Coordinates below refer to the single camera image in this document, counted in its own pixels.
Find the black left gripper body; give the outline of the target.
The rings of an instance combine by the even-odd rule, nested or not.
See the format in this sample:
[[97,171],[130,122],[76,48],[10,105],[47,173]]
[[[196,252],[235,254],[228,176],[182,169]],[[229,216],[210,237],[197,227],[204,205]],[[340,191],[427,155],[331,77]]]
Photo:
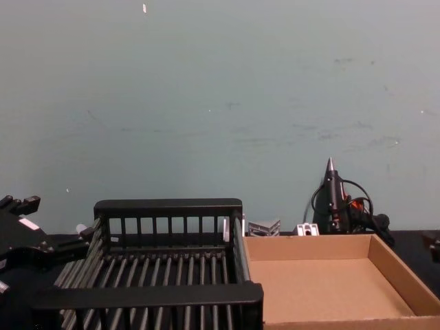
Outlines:
[[52,240],[35,223],[1,211],[1,273],[50,265]]

